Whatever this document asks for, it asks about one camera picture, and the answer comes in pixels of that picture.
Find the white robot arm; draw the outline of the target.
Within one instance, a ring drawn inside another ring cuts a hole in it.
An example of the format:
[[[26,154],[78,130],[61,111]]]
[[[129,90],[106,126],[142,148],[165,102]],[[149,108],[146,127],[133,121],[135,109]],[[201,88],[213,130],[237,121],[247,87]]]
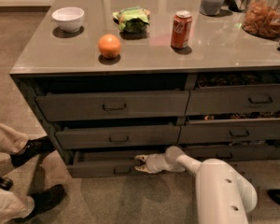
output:
[[[246,214],[256,207],[258,194],[253,185],[226,162],[197,161],[179,147],[134,158],[144,163],[135,166],[139,172],[187,171],[195,176],[199,224],[248,224]]]

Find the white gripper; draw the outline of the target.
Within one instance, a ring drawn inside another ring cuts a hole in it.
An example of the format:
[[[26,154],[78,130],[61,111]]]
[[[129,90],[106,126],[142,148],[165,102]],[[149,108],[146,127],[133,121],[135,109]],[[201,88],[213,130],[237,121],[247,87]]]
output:
[[[146,163],[146,166],[134,166],[136,171],[142,173],[156,174],[162,171],[180,173],[185,171],[185,168],[177,162],[176,155],[169,155],[165,153],[136,155],[134,159]]]

